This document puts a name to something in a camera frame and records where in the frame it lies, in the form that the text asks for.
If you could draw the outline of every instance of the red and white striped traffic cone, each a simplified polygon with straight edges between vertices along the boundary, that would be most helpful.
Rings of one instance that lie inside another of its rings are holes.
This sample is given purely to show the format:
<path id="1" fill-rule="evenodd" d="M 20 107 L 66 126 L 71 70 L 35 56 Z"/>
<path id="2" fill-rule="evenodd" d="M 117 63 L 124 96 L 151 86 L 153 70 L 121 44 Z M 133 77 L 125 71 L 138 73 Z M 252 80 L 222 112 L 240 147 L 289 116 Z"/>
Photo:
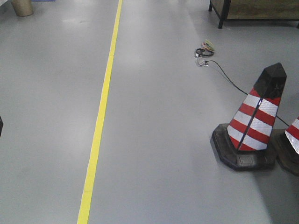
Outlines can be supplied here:
<path id="1" fill-rule="evenodd" d="M 213 131 L 218 155 L 226 165 L 236 170 L 273 167 L 276 153 L 268 143 L 285 81 L 281 63 L 265 68 L 231 122 Z"/>
<path id="2" fill-rule="evenodd" d="M 285 129 L 274 129 L 271 144 L 282 168 L 299 176 L 299 117 Z"/>

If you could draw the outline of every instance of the reflective stripe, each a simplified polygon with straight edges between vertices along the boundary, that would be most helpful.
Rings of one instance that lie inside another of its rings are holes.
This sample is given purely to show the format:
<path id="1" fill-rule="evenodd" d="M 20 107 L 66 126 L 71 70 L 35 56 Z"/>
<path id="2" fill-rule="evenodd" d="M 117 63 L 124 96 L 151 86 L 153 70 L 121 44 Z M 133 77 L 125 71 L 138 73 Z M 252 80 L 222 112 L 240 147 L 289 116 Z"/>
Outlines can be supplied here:
<path id="1" fill-rule="evenodd" d="M 255 97 L 252 95 L 248 95 L 245 100 L 244 100 L 244 104 L 247 104 L 248 106 L 252 106 L 254 108 L 256 108 L 258 102 L 259 102 L 260 98 L 259 97 Z"/>
<path id="2" fill-rule="evenodd" d="M 273 103 L 269 102 L 266 99 L 263 99 L 262 103 L 258 109 L 273 116 L 273 117 L 276 117 L 276 112 L 277 112 L 278 106 L 274 105 Z"/>
<path id="3" fill-rule="evenodd" d="M 251 117 L 249 115 L 242 113 L 240 111 L 237 111 L 237 113 L 234 116 L 235 120 L 239 121 L 240 123 L 242 123 L 246 126 L 249 124 L 250 118 Z"/>
<path id="4" fill-rule="evenodd" d="M 289 126 L 288 129 L 286 129 L 288 133 L 290 133 L 294 138 L 299 140 L 299 130 L 295 128 L 293 125 Z"/>
<path id="5" fill-rule="evenodd" d="M 293 125 L 295 128 L 299 129 L 299 120 L 296 119 L 296 120 L 292 123 L 292 125 Z"/>
<path id="6" fill-rule="evenodd" d="M 228 126 L 228 134 L 230 137 L 236 139 L 237 141 L 240 142 L 242 136 L 243 136 L 243 133 L 242 132 L 239 132 L 238 130 L 234 129 L 232 126 Z"/>
<path id="7" fill-rule="evenodd" d="M 290 133 L 285 131 L 285 135 L 287 136 L 288 140 L 290 141 L 290 144 L 293 146 L 294 150 L 297 154 L 299 154 L 299 140 L 294 138 Z"/>
<path id="8" fill-rule="evenodd" d="M 246 135 L 244 138 L 244 141 L 242 144 L 245 144 L 255 150 L 263 150 L 267 148 L 267 144 L 262 143 L 254 138 L 251 138 L 250 136 Z"/>
<path id="9" fill-rule="evenodd" d="M 272 132 L 272 126 L 270 126 L 256 118 L 253 118 L 253 121 L 252 121 L 250 127 L 260 133 L 267 135 L 267 136 L 270 136 L 271 132 Z"/>

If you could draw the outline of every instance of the epoxy floor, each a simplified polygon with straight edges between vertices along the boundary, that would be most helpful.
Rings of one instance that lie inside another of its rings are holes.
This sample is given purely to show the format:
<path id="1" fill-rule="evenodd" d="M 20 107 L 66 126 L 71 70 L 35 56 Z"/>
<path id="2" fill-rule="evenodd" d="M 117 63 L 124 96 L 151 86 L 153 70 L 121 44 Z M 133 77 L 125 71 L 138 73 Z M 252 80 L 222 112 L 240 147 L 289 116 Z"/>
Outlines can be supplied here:
<path id="1" fill-rule="evenodd" d="M 118 0 L 0 10 L 0 223 L 77 222 Z M 211 145 L 245 96 L 194 49 L 209 39 L 246 92 L 287 75 L 278 114 L 299 116 L 297 22 L 225 22 L 208 0 L 124 0 L 90 224 L 297 224 L 299 178 L 235 172 Z M 279 120 L 275 128 L 286 128 Z"/>

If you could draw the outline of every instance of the black cable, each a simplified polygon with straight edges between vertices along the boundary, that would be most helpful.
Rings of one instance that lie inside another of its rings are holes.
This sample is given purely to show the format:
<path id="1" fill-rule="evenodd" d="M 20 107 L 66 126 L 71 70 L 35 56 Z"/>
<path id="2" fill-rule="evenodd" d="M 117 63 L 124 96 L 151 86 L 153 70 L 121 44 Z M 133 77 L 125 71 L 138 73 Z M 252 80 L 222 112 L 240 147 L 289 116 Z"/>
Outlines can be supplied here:
<path id="1" fill-rule="evenodd" d="M 216 65 L 218 65 L 218 67 L 221 69 L 221 71 L 223 72 L 223 74 L 225 75 L 225 77 L 228 79 L 228 82 L 231 83 L 235 88 L 237 88 L 239 91 L 241 91 L 242 93 L 244 93 L 245 95 L 248 95 L 248 93 L 246 93 L 245 91 L 243 91 L 242 89 L 240 89 L 238 86 L 236 86 L 232 80 L 230 80 L 230 78 L 227 76 L 227 74 L 224 72 L 224 70 L 222 69 L 222 67 L 214 60 L 209 60 L 206 61 L 206 63 L 208 62 L 214 62 L 216 63 Z M 290 126 L 289 124 L 287 124 L 284 120 L 282 120 L 278 115 L 276 115 L 276 117 L 281 120 L 285 125 Z"/>

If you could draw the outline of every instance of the black metal frame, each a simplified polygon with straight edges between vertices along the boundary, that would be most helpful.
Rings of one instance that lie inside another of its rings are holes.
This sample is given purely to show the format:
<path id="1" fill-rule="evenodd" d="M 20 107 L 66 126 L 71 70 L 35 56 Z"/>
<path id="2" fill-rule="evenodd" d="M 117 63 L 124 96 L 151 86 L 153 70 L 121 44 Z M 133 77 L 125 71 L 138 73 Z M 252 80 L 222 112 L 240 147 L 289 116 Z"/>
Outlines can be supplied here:
<path id="1" fill-rule="evenodd" d="M 225 0 L 224 1 L 222 14 L 220 15 L 217 12 L 215 6 L 210 1 L 209 12 L 211 12 L 212 8 L 213 8 L 214 11 L 216 12 L 217 16 L 220 19 L 219 24 L 218 24 L 218 29 L 222 29 L 224 21 L 299 21 L 299 19 L 227 19 L 228 12 L 229 12 L 229 7 L 230 7 L 230 2 L 231 2 L 231 0 Z"/>

